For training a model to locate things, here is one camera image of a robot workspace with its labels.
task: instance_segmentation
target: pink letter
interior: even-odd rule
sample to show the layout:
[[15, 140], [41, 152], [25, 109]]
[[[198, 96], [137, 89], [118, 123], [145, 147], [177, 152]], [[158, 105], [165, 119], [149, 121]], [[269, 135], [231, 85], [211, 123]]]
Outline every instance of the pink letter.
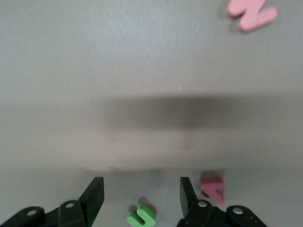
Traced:
[[276, 8], [270, 7], [261, 10], [264, 3], [265, 0], [231, 0], [227, 14], [231, 17], [243, 15], [238, 23], [238, 28], [244, 32], [249, 32], [275, 20]]

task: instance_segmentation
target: pink letter z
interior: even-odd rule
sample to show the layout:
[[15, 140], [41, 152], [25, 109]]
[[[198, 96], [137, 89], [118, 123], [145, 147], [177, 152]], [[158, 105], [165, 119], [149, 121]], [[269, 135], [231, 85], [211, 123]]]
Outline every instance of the pink letter z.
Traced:
[[270, 7], [261, 10], [264, 3], [265, 0], [231, 0], [227, 13], [231, 17], [243, 15], [238, 22], [238, 28], [244, 32], [249, 32], [275, 20], [276, 8]]

